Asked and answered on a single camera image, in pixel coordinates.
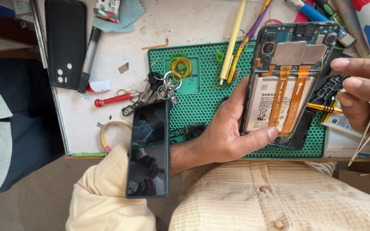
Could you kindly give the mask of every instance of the floor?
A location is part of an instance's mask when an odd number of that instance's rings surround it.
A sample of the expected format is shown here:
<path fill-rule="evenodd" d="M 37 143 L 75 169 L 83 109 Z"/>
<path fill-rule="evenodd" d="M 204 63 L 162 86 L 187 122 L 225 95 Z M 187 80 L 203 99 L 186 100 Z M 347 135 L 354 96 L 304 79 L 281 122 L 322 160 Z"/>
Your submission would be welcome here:
<path fill-rule="evenodd" d="M 64 157 L 23 178 L 0 194 L 0 231 L 63 231 L 76 183 L 85 170 L 100 160 L 72 160 Z M 168 230 L 173 210 L 182 193 L 182 176 L 171 178 L 168 197 L 148 200 L 148 207 L 160 218 L 158 229 Z"/>

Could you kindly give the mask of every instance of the phone screen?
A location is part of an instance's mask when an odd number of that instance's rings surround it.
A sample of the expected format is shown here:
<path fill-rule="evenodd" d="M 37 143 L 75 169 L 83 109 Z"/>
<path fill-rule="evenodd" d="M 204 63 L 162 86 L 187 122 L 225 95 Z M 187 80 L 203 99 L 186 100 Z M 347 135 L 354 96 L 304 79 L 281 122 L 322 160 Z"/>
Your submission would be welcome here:
<path fill-rule="evenodd" d="M 169 104 L 137 107 L 132 123 L 125 196 L 165 197 L 169 180 Z"/>

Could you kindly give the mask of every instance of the beige kurta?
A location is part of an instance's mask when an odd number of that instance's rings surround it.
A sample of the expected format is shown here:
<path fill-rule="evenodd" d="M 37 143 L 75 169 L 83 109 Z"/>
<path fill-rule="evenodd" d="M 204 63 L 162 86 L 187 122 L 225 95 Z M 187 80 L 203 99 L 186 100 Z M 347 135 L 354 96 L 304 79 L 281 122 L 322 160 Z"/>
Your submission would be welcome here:
<path fill-rule="evenodd" d="M 75 184 L 67 230 L 156 230 L 146 200 L 125 198 L 127 151 L 120 144 Z M 170 230 L 277 230 L 275 221 L 282 230 L 370 230 L 370 195 L 332 170 L 268 160 L 193 168 Z"/>

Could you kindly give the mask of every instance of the silicone repair mat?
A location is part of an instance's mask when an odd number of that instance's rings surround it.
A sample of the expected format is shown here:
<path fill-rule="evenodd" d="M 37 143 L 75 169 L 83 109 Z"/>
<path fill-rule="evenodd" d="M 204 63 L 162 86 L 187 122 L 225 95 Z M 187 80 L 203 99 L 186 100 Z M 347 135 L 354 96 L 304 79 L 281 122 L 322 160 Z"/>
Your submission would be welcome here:
<path fill-rule="evenodd" d="M 235 44 L 234 54 L 239 48 L 240 41 Z M 255 41 L 246 44 L 236 68 L 240 69 L 239 79 L 249 75 L 249 66 L 254 54 Z M 169 60 L 177 53 L 185 54 L 192 64 L 192 75 L 182 81 L 176 90 L 179 103 L 171 108 L 171 136 L 179 135 L 183 127 L 189 124 L 205 122 L 207 125 L 218 110 L 224 97 L 229 96 L 234 86 L 227 84 L 219 86 L 219 75 L 222 65 L 216 59 L 216 50 L 226 53 L 228 42 L 209 43 L 193 46 L 174 46 L 148 50 L 149 70 L 165 74 L 170 71 Z M 319 122 L 322 119 L 319 111 L 312 121 L 305 144 L 300 151 L 266 146 L 252 152 L 244 158 L 322 158 L 324 156 L 325 128 Z"/>

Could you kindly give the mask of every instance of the workbench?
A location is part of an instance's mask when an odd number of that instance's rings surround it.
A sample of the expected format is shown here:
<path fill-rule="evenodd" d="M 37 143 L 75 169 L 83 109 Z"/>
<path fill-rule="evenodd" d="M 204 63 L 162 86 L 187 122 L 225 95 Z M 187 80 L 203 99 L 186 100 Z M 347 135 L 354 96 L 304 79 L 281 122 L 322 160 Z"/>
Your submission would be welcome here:
<path fill-rule="evenodd" d="M 41 31 L 45 33 L 44 0 L 30 2 L 37 3 L 35 9 L 40 15 Z M 88 40 L 92 28 L 92 9 L 95 7 L 95 1 L 81 0 L 81 2 L 87 7 L 86 31 Z M 134 22 L 135 31 L 131 33 L 101 33 L 90 81 L 109 80 L 112 89 L 100 93 L 86 92 L 86 95 L 93 100 L 114 97 L 119 89 L 139 91 L 145 89 L 149 71 L 147 50 L 141 50 L 142 47 L 165 44 L 166 38 L 169 39 L 168 46 L 225 41 L 224 36 L 231 34 L 240 4 L 240 1 L 237 0 L 158 0 L 157 5 L 149 0 L 140 0 L 140 2 L 146 12 Z M 262 6 L 263 1 L 259 3 L 246 2 L 240 29 L 244 29 L 246 32 L 249 30 Z M 278 19 L 283 23 L 292 23 L 295 21 L 297 13 L 298 10 L 289 3 L 277 0 L 272 10 L 268 10 L 265 14 L 261 26 L 269 18 Z M 142 35 L 139 29 L 143 26 L 146 26 L 146 30 L 145 34 Z M 118 68 L 126 62 L 129 62 L 129 70 L 120 74 Z M 112 103 L 97 108 L 93 102 L 85 100 L 68 89 L 53 87 L 53 92 L 65 140 L 66 155 L 81 152 L 104 152 L 100 145 L 98 122 L 101 124 L 113 120 L 132 122 L 132 115 L 124 117 L 121 114 L 121 109 L 131 104 L 130 101 Z M 118 125 L 111 127 L 106 134 L 106 140 L 110 147 L 114 147 L 120 142 L 129 145 L 130 136 L 129 128 Z M 342 157 L 344 158 L 342 160 L 346 161 L 352 157 L 353 153 L 354 150 L 326 151 L 325 157 L 334 158 L 333 161 L 338 161 L 338 158 Z"/>

